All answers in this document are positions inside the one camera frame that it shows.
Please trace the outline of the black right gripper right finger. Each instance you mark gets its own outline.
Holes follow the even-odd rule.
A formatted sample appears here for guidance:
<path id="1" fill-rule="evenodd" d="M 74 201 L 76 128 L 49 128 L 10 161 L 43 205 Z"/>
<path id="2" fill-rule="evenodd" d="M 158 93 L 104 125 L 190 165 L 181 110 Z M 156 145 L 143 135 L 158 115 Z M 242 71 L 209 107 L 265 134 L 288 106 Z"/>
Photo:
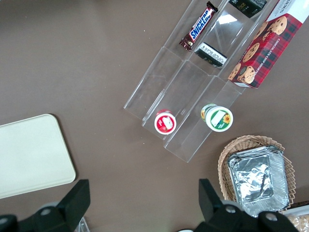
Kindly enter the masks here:
<path id="1" fill-rule="evenodd" d="M 208 179 L 200 179 L 198 201 L 204 221 L 196 232 L 258 232 L 257 219 L 236 206 L 223 204 Z"/>

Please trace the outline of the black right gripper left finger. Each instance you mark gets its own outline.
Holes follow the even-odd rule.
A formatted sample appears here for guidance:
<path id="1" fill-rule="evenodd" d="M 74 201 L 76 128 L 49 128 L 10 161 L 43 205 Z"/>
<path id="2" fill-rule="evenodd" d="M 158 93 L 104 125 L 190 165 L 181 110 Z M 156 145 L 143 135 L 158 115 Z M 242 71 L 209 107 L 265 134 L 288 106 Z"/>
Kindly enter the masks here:
<path id="1" fill-rule="evenodd" d="M 19 222 L 20 232 L 72 232 L 90 206 L 89 180 L 81 179 L 55 206 L 47 206 Z"/>

